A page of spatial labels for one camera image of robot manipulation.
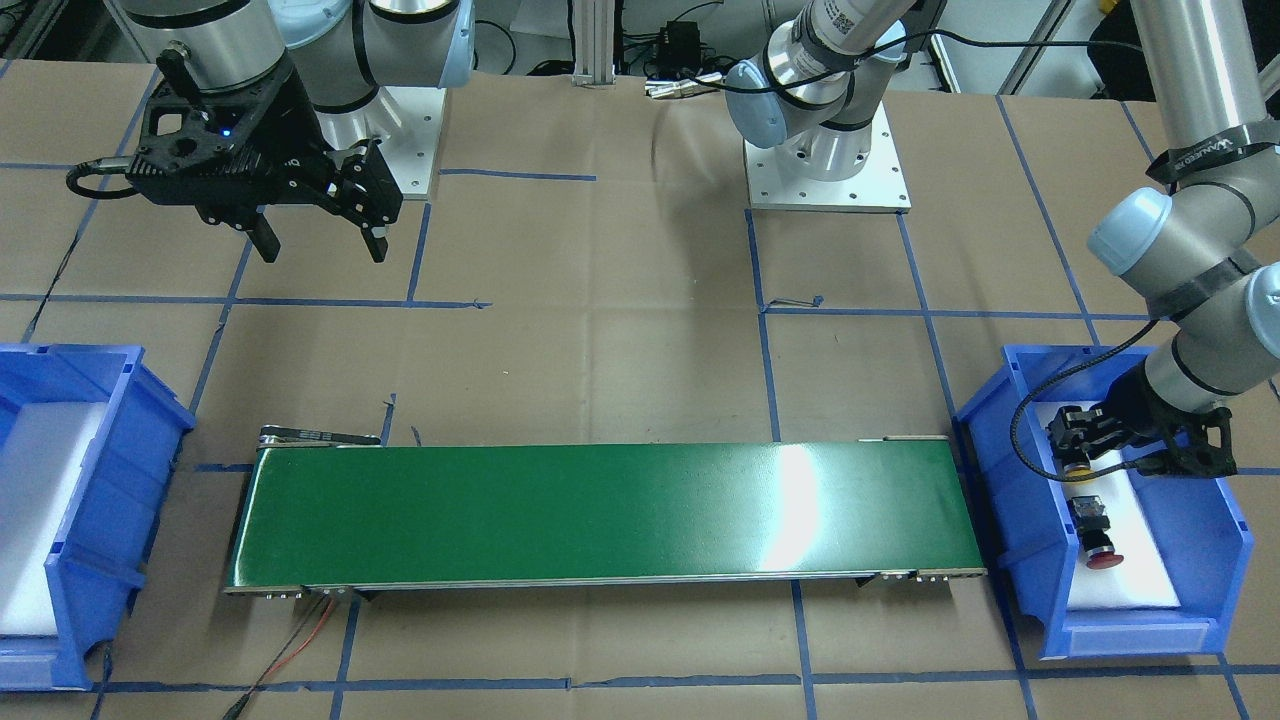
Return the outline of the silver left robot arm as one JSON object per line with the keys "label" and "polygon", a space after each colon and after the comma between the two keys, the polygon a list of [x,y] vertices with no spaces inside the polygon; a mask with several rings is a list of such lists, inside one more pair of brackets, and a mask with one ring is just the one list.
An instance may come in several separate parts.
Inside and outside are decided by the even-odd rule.
{"label": "silver left robot arm", "polygon": [[[861,137],[908,41],[906,1],[810,1],[722,90],[739,133],[773,149],[806,137]],[[1239,1],[1134,1],[1132,13],[1167,150],[1152,186],[1094,228],[1091,251],[1144,301],[1149,325],[1176,334],[1124,372],[1088,409],[1047,428],[1051,468],[1032,460],[1023,419],[1060,372],[1030,389],[1009,437],[1020,464],[1059,483],[1093,480],[1092,460],[1128,446],[1152,452],[1117,471],[1215,478],[1236,471],[1230,398],[1277,373],[1277,265],[1247,242],[1277,220],[1277,120],[1260,92]]]}

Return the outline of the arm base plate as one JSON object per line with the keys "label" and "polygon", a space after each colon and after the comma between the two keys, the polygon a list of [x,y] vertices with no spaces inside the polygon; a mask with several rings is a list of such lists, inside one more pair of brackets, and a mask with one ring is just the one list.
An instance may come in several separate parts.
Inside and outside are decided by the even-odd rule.
{"label": "arm base plate", "polygon": [[756,210],[905,213],[913,208],[881,104],[852,132],[817,127],[773,149],[742,143],[749,206]]}
{"label": "arm base plate", "polygon": [[403,196],[428,201],[435,188],[447,99],[444,88],[380,87],[361,108],[342,113],[319,110],[317,118],[335,149],[376,138]]}

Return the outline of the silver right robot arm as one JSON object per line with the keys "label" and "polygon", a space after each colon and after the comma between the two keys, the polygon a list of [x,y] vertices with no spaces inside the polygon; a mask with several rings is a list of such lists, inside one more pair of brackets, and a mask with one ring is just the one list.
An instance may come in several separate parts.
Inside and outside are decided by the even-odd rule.
{"label": "silver right robot arm", "polygon": [[137,147],[67,174],[119,176],[123,190],[193,208],[243,233],[275,261],[270,206],[315,206],[346,219],[381,263],[421,135],[394,88],[463,86],[472,72],[471,1],[123,1],[120,13],[161,79]]}

